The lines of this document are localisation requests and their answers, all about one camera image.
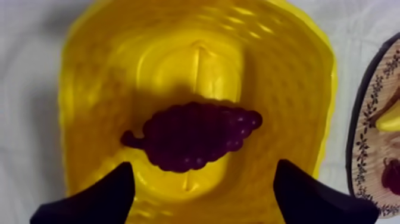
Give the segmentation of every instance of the purple grapes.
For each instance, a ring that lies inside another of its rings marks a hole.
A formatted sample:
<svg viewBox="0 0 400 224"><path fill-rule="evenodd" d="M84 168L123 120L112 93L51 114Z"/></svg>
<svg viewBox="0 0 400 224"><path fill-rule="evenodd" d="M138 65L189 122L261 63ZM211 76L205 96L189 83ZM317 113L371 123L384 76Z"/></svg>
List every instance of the purple grapes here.
<svg viewBox="0 0 400 224"><path fill-rule="evenodd" d="M157 112L143 126L144 138L124 132L121 143L145 150L164 171L184 173L243 147L263 118L256 111L190 102Z"/></svg>

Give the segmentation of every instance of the grape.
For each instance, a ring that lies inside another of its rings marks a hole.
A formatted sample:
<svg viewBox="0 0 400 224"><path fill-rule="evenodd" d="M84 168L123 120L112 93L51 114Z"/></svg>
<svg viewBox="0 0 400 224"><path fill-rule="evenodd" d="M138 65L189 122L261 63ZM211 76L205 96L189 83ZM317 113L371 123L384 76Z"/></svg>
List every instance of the grape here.
<svg viewBox="0 0 400 224"><path fill-rule="evenodd" d="M400 195L400 161L393 159L386 164L382 174L382 185L389 188L392 193Z"/></svg>
<svg viewBox="0 0 400 224"><path fill-rule="evenodd" d="M256 111L190 102L155 113L143 126L144 138L126 131L121 143L144 150L164 171L184 173L240 150L262 122Z"/></svg>
<svg viewBox="0 0 400 224"><path fill-rule="evenodd" d="M263 117L257 111L249 111L248 112L248 117L249 117L249 120L250 120L250 122L249 122L250 127L253 130L254 129L258 129L263 123Z"/></svg>

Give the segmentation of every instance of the grape stem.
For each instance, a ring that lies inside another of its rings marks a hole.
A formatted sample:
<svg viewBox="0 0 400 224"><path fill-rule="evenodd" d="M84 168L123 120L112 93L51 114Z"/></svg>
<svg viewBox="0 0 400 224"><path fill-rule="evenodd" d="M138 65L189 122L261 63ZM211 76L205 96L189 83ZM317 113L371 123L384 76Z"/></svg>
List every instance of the grape stem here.
<svg viewBox="0 0 400 224"><path fill-rule="evenodd" d="M121 143L130 148L144 150L145 139L137 138L130 130L127 130L121 137Z"/></svg>

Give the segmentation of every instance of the purple fruit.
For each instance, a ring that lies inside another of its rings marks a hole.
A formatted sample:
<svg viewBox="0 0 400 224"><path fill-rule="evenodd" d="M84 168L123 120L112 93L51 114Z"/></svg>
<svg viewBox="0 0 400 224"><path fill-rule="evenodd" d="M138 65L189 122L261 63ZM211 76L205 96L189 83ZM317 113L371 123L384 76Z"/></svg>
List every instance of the purple fruit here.
<svg viewBox="0 0 400 224"><path fill-rule="evenodd" d="M393 194L400 195L400 162L393 159L386 164L384 160L385 170L382 174L382 185L384 188L389 188Z"/></svg>
<svg viewBox="0 0 400 224"><path fill-rule="evenodd" d="M240 150L262 122L256 111L190 102L155 113L143 126L144 138L128 130L121 143L145 150L149 161L164 171L183 173Z"/></svg>

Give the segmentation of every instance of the toy fruit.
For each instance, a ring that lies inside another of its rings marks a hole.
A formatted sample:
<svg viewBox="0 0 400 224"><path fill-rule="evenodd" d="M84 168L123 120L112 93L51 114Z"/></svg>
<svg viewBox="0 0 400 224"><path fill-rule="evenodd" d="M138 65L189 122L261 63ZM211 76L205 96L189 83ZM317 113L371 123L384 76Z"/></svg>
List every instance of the toy fruit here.
<svg viewBox="0 0 400 224"><path fill-rule="evenodd" d="M145 150L164 171L187 172L239 150L262 122L256 111L190 102L154 114L143 127L144 138L127 131L121 143Z"/></svg>
<svg viewBox="0 0 400 224"><path fill-rule="evenodd" d="M388 111L376 121L376 128L386 132L400 131L400 101L397 101Z"/></svg>
<svg viewBox="0 0 400 224"><path fill-rule="evenodd" d="M393 194L400 195L400 161L393 159L387 164L384 160L385 170L382 174L382 185L389 188Z"/></svg>

